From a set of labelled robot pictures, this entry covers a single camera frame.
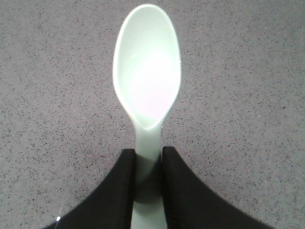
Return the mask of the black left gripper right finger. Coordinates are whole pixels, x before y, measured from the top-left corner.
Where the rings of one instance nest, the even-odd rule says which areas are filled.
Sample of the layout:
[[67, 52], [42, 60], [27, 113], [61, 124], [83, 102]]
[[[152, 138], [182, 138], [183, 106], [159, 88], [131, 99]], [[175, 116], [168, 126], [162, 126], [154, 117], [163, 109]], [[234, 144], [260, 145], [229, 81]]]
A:
[[162, 152], [163, 201], [170, 229], [268, 229], [215, 194], [186, 165], [177, 150]]

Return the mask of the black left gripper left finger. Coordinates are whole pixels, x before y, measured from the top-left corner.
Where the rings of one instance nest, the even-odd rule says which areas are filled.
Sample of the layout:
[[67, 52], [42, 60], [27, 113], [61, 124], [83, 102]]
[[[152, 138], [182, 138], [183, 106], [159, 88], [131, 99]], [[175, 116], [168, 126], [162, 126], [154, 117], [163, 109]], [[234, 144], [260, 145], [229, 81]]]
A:
[[106, 178], [78, 206], [49, 229], [129, 229], [134, 199], [136, 154], [122, 150]]

